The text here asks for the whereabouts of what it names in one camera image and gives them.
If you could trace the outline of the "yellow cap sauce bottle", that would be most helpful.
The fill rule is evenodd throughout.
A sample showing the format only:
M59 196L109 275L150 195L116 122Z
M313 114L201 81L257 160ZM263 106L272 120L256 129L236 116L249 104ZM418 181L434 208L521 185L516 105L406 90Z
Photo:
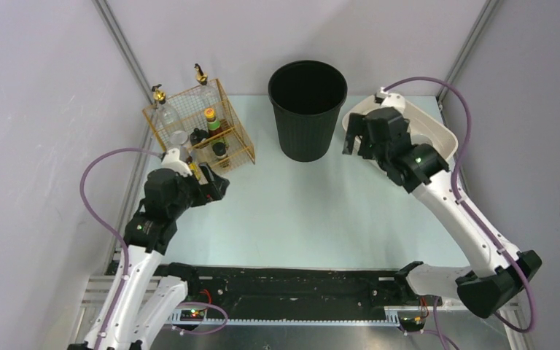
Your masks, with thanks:
M216 109L209 107L204 110L204 115L207 121L207 128L208 128L208 135L209 135L209 144L215 145L218 143L224 143L228 145L228 140L225 135L219 136L221 133L224 132L224 128L222 127L221 118L219 117Z

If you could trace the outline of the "black cap pepper jar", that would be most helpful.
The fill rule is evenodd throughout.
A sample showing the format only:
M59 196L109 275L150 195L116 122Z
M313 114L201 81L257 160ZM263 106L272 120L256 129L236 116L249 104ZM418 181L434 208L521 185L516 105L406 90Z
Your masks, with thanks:
M212 151L217 159L217 162L222 168L230 167L230 160L228 158L228 150L224 142L216 142L212 145Z

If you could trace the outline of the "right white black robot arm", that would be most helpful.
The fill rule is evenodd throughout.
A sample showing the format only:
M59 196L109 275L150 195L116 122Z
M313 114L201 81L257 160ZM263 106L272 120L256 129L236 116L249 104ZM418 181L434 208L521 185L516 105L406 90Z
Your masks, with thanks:
M522 252L480 213L458 187L448 161L458 147L441 122L409 104L352 109L342 119L343 153L375 162L388 178L423 203L464 252L469 266L437 267L412 262L397 273L415 295L461 301L480 318L497 314L525 289L542 265L533 250Z

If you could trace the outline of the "brown cap small bottle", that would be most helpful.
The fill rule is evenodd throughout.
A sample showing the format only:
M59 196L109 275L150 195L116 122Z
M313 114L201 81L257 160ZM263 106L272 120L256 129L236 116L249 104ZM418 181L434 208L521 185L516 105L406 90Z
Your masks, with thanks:
M188 167L190 168L190 170L192 171L192 174L194 175L194 177L200 181L201 180L201 172L200 169L198 167L198 165L196 164L196 162L193 160L192 156L189 156L186 159L186 163L188 165Z

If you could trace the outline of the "black lid spice jar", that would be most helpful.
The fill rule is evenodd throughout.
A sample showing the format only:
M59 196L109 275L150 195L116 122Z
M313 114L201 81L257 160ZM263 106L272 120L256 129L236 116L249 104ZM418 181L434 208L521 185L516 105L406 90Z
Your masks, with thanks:
M193 147L193 158L197 163L213 163L216 157L209 144L209 135L206 129L194 128L190 134L190 143Z

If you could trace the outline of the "silver lid spice jar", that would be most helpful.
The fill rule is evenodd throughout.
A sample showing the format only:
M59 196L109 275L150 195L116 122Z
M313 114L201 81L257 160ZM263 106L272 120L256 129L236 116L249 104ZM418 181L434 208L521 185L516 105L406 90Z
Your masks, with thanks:
M169 149L178 149L181 155L189 156L190 135L183 130L174 131L169 137Z

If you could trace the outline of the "glass oil bottle gold spout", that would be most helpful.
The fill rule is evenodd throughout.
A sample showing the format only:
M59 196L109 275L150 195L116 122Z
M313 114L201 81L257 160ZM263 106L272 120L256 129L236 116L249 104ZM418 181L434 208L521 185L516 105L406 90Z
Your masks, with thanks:
M166 149L174 143L171 137L178 131L183 131L184 126L178 111L168 102L166 93L161 90L162 85L153 85L151 87L152 95L155 101L154 115L161 124L161 134Z

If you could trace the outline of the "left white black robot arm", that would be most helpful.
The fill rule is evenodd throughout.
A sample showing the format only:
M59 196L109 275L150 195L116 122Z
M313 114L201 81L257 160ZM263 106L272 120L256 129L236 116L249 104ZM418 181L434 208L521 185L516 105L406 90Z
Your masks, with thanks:
M69 349L149 349L174 309L197 291L196 273L178 265L160 279L149 300L144 298L150 279L161 263L176 221L188 209L220 201L228 179L202 165L206 183L190 171L181 175L171 168L152 171L144 184L139 210L125 228L126 250L96 322L83 342Z

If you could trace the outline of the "pink ceramic mug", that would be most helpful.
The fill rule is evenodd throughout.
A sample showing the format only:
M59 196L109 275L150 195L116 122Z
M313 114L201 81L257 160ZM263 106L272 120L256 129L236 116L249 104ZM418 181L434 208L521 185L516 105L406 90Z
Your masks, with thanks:
M411 134L411 143L415 145L427 144L431 147L435 147L433 140L423 134Z

